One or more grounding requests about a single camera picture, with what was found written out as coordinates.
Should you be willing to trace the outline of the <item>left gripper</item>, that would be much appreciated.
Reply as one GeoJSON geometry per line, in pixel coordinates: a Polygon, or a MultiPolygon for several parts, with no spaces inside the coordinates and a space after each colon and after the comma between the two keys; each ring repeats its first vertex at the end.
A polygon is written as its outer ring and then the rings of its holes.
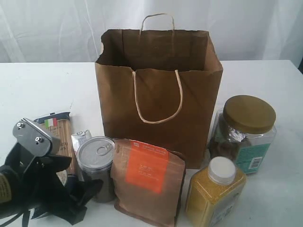
{"type": "Polygon", "coordinates": [[[32,219],[54,215],[71,225],[83,221],[87,203],[100,192],[103,181],[67,176],[71,157],[60,154],[60,139],[35,121],[19,120],[12,134],[17,142],[5,159],[4,182],[42,184],[42,203],[34,209],[32,219]]]}

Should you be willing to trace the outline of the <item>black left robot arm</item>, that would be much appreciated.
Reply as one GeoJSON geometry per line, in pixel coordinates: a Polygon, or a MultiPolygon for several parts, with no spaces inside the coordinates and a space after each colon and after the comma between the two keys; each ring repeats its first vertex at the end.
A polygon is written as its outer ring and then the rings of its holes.
{"type": "Polygon", "coordinates": [[[28,226],[31,209],[42,207],[75,225],[83,221],[86,204],[102,188],[102,180],[76,182],[66,188],[57,173],[66,170],[71,157],[58,155],[60,139],[36,122],[23,118],[13,128],[17,142],[0,168],[0,217],[9,225],[22,217],[28,226]]]}

